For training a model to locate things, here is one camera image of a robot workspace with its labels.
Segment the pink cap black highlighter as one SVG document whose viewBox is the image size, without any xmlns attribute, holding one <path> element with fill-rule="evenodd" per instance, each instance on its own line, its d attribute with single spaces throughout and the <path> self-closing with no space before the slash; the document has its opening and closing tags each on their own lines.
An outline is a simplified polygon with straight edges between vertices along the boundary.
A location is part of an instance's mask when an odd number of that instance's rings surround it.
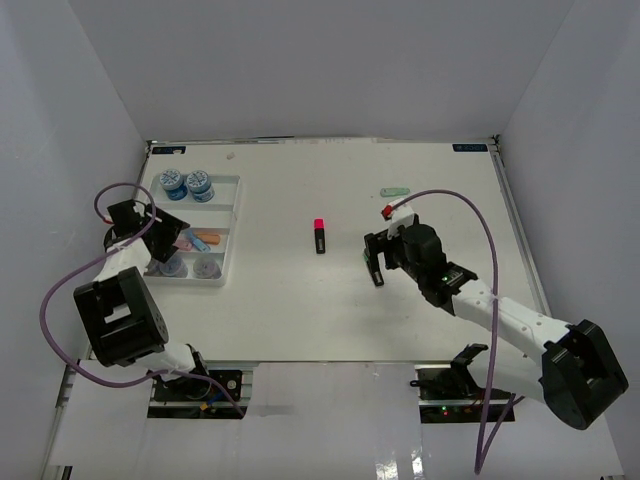
<svg viewBox="0 0 640 480">
<path fill-rule="evenodd" d="M 314 229 L 314 241 L 315 251 L 317 254 L 326 253 L 326 237 L 325 237 L 325 223 L 322 218 L 316 218 L 313 224 Z"/>
</svg>

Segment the blue table label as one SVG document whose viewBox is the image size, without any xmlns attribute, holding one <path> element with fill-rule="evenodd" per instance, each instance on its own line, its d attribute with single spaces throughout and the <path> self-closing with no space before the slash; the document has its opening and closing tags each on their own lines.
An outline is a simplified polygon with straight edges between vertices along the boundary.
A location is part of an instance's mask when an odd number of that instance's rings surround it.
<svg viewBox="0 0 640 480">
<path fill-rule="evenodd" d="M 488 146 L 482 143 L 453 143 L 452 148 L 459 153 L 487 152 Z"/>
<path fill-rule="evenodd" d="M 153 146 L 152 155 L 183 155 L 186 152 L 185 146 Z"/>
</svg>

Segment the pink stapler case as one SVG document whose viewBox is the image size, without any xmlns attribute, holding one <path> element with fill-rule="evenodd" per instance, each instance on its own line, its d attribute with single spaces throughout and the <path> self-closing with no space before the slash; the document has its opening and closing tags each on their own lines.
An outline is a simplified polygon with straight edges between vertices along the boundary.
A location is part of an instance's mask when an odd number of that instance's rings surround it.
<svg viewBox="0 0 640 480">
<path fill-rule="evenodd" d="M 178 238 L 174 242 L 174 246 L 178 248 L 180 251 L 189 252 L 193 249 L 192 243 L 185 238 Z"/>
</svg>

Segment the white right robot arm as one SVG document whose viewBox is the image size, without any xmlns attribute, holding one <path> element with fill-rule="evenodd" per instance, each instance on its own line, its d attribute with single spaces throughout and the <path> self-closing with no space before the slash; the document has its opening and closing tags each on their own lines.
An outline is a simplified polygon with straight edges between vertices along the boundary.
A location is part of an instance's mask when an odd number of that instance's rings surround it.
<svg viewBox="0 0 640 480">
<path fill-rule="evenodd" d="M 564 424 L 587 429 L 629 387 L 603 329 L 589 320 L 570 324 L 492 294 L 478 276 L 446 258 L 435 230 L 420 222 L 364 237 L 364 256 L 375 286 L 384 269 L 400 269 L 433 307 L 503 339 L 538 368 L 510 373 L 510 391 L 544 403 Z"/>
</svg>

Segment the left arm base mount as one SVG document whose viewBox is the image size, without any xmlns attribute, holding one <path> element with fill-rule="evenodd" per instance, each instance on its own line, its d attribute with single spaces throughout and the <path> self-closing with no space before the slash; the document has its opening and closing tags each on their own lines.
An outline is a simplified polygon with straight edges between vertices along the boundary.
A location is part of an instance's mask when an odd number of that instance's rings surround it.
<svg viewBox="0 0 640 480">
<path fill-rule="evenodd" d="M 242 400 L 243 371 L 210 369 L 210 382 L 180 378 L 154 383 L 147 417 L 173 420 L 241 420 L 246 413 Z"/>
</svg>

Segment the white compartment tray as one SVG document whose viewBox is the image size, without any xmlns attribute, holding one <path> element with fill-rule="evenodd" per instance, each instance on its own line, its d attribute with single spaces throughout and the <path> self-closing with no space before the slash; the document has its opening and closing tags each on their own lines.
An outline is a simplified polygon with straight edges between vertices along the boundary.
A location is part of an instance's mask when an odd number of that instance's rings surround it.
<svg viewBox="0 0 640 480">
<path fill-rule="evenodd" d="M 145 272 L 150 284 L 222 287 L 228 278 L 234 233 L 239 217 L 242 183 L 237 175 L 209 176 L 213 197 L 196 201 L 188 194 L 171 200 L 159 174 L 152 178 L 150 193 L 166 213 L 189 224 L 175 245 L 177 251 L 166 264 L 151 262 Z"/>
</svg>

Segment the green cap black highlighter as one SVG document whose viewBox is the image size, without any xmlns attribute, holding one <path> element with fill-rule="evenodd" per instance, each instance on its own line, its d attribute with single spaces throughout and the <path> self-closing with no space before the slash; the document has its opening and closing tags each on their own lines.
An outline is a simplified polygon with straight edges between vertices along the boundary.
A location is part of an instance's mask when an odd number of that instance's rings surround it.
<svg viewBox="0 0 640 480">
<path fill-rule="evenodd" d="M 378 256 L 375 253 L 371 254 L 367 249 L 364 249 L 363 258 L 374 286 L 382 287 L 384 285 L 384 279 L 381 273 Z"/>
</svg>

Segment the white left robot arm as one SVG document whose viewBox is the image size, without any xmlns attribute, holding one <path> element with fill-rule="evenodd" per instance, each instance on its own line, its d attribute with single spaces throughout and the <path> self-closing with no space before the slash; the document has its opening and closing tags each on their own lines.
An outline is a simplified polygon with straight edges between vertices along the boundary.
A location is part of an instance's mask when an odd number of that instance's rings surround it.
<svg viewBox="0 0 640 480">
<path fill-rule="evenodd" d="M 74 291 L 74 301 L 97 360 L 105 367 L 136 363 L 176 382 L 188 398 L 211 387 L 199 352 L 169 339 L 167 324 L 144 275 L 178 258 L 175 242 L 189 224 L 150 204 L 126 200 L 107 208 L 111 227 L 102 270 Z"/>
</svg>

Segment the blue stapler case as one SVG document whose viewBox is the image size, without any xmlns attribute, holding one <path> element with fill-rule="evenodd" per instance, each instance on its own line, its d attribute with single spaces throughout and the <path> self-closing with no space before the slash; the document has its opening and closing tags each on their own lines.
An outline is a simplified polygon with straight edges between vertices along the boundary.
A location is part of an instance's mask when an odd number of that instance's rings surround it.
<svg viewBox="0 0 640 480">
<path fill-rule="evenodd" d="M 210 246 L 191 230 L 185 232 L 185 237 L 197 251 L 201 253 L 209 253 L 211 251 Z"/>
</svg>

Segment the clear jar of clips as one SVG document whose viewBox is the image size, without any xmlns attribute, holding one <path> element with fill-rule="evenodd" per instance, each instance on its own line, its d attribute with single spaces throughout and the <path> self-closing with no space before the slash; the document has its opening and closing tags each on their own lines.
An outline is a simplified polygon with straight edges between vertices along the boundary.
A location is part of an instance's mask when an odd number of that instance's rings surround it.
<svg viewBox="0 0 640 480">
<path fill-rule="evenodd" d="M 152 259 L 147 267 L 146 275 L 186 278 L 188 276 L 188 268 L 181 257 L 172 257 L 165 263 Z"/>
</svg>

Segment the left blue table label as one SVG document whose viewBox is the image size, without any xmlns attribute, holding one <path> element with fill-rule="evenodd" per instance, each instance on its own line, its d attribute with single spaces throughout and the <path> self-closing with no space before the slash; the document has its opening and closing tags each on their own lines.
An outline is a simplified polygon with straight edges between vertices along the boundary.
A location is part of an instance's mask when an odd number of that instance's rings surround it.
<svg viewBox="0 0 640 480">
<path fill-rule="evenodd" d="M 153 146 L 152 155 L 183 155 L 186 152 L 185 146 Z"/>
</svg>

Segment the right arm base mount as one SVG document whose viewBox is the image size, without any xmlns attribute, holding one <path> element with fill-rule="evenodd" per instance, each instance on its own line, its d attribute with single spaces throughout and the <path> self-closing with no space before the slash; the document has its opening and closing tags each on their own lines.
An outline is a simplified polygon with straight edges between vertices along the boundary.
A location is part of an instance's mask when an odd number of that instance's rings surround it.
<svg viewBox="0 0 640 480">
<path fill-rule="evenodd" d="M 486 404 L 484 387 L 471 376 L 469 366 L 489 350 L 487 345 L 466 346 L 449 363 L 418 366 L 409 382 L 417 390 L 422 424 L 478 424 Z"/>
</svg>

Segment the blue lidded jar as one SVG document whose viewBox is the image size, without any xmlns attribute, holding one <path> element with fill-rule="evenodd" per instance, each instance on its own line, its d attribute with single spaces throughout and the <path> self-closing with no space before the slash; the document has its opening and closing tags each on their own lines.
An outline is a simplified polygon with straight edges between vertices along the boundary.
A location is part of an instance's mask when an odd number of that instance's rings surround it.
<svg viewBox="0 0 640 480">
<path fill-rule="evenodd" d="M 177 169 L 167 169 L 159 174 L 159 185 L 171 201 L 179 201 L 188 195 L 184 176 Z"/>
<path fill-rule="evenodd" d="M 185 184 L 196 202 L 206 203 L 215 195 L 211 178 L 203 170 L 194 170 L 189 173 L 185 178 Z"/>
</svg>

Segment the right blue table label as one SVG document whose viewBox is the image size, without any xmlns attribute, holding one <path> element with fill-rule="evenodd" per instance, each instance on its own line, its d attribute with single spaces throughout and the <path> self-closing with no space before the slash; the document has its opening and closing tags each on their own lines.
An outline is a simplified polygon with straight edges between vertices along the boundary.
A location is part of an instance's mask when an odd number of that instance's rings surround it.
<svg viewBox="0 0 640 480">
<path fill-rule="evenodd" d="M 453 143 L 452 148 L 459 153 L 487 152 L 488 146 L 482 143 Z"/>
</svg>

